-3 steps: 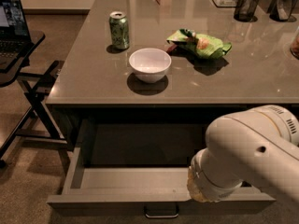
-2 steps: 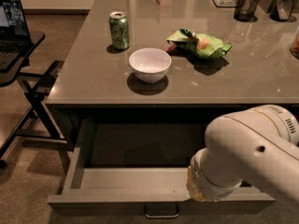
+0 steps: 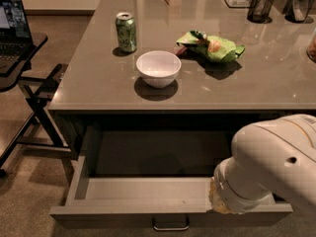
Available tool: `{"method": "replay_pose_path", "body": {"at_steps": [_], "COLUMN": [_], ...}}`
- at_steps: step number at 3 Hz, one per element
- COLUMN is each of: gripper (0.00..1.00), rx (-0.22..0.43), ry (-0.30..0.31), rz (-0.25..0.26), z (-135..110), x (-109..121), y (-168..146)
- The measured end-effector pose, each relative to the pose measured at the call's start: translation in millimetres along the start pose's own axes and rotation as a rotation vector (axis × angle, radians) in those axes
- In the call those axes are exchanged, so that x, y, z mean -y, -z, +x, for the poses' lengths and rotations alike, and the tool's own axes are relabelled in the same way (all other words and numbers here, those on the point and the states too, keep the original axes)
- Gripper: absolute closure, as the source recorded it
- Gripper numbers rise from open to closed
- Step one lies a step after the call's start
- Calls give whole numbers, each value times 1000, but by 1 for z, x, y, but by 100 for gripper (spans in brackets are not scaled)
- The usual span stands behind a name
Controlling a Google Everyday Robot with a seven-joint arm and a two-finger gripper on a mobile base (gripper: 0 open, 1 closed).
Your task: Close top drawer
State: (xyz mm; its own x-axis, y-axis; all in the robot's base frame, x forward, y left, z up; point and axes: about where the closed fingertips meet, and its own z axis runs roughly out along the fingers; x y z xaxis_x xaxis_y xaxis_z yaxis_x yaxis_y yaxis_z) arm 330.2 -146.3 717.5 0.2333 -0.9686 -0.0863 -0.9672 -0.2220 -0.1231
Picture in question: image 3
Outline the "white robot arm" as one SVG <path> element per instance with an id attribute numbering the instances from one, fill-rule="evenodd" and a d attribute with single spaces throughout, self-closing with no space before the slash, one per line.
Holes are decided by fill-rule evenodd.
<path id="1" fill-rule="evenodd" d="M 316 118 L 298 114 L 259 121 L 233 136 L 232 156 L 214 170 L 209 200 L 219 213 L 245 213 L 269 195 L 316 216 Z"/>

